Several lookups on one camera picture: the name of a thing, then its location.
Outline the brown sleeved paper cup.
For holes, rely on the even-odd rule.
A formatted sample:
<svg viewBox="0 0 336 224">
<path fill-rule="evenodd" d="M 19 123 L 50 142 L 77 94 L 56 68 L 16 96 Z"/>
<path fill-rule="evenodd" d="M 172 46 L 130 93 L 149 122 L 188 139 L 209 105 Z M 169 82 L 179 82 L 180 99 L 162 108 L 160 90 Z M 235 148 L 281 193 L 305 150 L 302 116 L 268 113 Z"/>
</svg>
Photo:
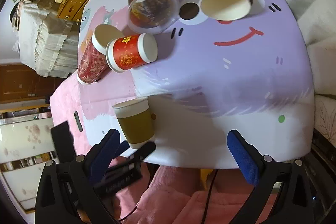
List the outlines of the brown sleeved paper cup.
<svg viewBox="0 0 336 224">
<path fill-rule="evenodd" d="M 155 141 L 148 97 L 121 102 L 112 108 L 132 149 L 139 149 L 148 141 Z"/>
</svg>

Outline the tall red patterned cup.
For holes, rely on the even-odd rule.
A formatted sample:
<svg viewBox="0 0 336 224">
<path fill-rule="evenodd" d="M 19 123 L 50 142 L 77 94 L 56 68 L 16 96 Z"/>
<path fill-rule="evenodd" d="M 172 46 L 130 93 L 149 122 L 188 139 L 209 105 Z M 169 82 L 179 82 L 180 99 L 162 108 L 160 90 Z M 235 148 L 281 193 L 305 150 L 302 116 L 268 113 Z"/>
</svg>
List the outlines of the tall red patterned cup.
<svg viewBox="0 0 336 224">
<path fill-rule="evenodd" d="M 123 33 L 109 24 L 100 24 L 94 29 L 77 69 L 80 84 L 90 85 L 100 79 L 101 74 L 108 68 L 107 45 L 121 37 Z"/>
</svg>

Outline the small red paper cup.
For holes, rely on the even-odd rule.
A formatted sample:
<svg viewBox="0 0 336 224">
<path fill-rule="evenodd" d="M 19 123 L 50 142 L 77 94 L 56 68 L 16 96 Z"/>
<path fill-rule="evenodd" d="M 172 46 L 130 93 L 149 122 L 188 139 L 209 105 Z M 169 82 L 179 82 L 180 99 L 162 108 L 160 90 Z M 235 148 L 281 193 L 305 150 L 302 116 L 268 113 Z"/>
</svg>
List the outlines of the small red paper cup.
<svg viewBox="0 0 336 224">
<path fill-rule="evenodd" d="M 155 62 L 157 58 L 157 41 L 148 33 L 112 40 L 106 48 L 107 64 L 118 73 Z"/>
</svg>

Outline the dark brown clear-lid cup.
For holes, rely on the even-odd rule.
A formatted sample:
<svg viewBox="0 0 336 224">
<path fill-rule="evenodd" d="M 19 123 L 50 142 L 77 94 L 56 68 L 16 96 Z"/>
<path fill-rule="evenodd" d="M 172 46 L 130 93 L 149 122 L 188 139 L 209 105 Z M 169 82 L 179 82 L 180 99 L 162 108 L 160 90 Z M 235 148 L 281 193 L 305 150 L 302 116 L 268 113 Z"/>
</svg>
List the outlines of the dark brown clear-lid cup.
<svg viewBox="0 0 336 224">
<path fill-rule="evenodd" d="M 127 25 L 136 33 L 160 34 L 178 18 L 178 0 L 128 0 Z"/>
</svg>

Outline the pink plush blanket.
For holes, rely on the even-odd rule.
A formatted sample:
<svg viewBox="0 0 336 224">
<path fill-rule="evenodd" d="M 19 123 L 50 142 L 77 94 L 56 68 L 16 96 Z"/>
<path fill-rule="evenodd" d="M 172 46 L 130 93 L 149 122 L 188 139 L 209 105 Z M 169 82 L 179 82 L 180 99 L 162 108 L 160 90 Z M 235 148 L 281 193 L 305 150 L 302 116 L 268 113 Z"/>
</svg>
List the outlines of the pink plush blanket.
<svg viewBox="0 0 336 224">
<path fill-rule="evenodd" d="M 104 200 L 122 223 L 229 223 L 253 190 L 239 169 L 141 165 L 142 179 Z"/>
</svg>

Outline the dark green phone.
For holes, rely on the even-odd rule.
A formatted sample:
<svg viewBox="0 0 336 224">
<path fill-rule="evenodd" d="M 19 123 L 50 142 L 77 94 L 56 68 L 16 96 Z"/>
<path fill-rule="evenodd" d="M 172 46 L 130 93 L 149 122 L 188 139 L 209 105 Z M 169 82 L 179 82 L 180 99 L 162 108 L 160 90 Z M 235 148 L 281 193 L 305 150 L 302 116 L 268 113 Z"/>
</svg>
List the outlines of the dark green phone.
<svg viewBox="0 0 336 224">
<path fill-rule="evenodd" d="M 79 130 L 80 132 L 83 132 L 83 126 L 82 126 L 82 124 L 81 124 L 80 117 L 79 117 L 79 114 L 78 114 L 77 111 L 74 112 L 74 118 L 75 118 L 75 121 L 76 121 L 78 130 Z"/>
</svg>

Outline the white lace cloth cover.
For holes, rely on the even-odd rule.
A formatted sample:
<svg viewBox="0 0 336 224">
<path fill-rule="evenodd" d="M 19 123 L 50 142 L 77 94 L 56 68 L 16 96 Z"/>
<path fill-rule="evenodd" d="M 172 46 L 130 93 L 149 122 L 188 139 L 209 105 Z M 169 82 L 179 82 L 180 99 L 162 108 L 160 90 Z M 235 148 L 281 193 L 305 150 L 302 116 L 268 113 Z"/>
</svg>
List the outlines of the white lace cloth cover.
<svg viewBox="0 0 336 224">
<path fill-rule="evenodd" d="M 66 79 L 76 71 L 79 25 L 58 18 L 41 3 L 21 3 L 16 15 L 22 64 L 45 78 Z"/>
</svg>

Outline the cartoon printed tablecloth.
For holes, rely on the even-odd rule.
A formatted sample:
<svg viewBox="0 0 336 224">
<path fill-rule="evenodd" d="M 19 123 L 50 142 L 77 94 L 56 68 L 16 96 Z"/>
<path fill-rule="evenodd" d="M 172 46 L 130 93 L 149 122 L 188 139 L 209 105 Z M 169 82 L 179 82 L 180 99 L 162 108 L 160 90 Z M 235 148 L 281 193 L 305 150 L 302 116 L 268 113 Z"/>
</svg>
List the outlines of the cartoon printed tablecloth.
<svg viewBox="0 0 336 224">
<path fill-rule="evenodd" d="M 157 145 L 148 158 L 151 163 L 235 168 L 226 145 L 232 129 L 277 161 L 309 153 L 313 77 L 286 0 L 249 0 L 251 12 L 235 21 L 209 18 L 200 0 L 178 1 L 182 17 L 155 36 L 156 62 L 124 73 L 109 70 L 90 85 L 81 85 L 72 75 L 56 89 L 52 120 L 68 122 L 77 152 L 86 153 L 109 129 L 120 128 L 113 105 L 146 96 Z M 81 19 L 79 53 L 99 24 L 130 34 L 127 6 L 127 0 L 89 0 Z"/>
</svg>

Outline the white patterned curtain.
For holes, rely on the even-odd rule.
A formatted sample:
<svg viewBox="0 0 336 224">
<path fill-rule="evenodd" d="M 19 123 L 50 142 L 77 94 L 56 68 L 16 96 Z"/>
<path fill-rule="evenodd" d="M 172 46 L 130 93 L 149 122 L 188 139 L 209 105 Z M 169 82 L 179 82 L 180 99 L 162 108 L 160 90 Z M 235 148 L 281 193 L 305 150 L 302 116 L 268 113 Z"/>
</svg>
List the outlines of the white patterned curtain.
<svg viewBox="0 0 336 224">
<path fill-rule="evenodd" d="M 335 143 L 335 0 L 286 0 L 303 34 L 313 72 L 314 127 Z"/>
</svg>

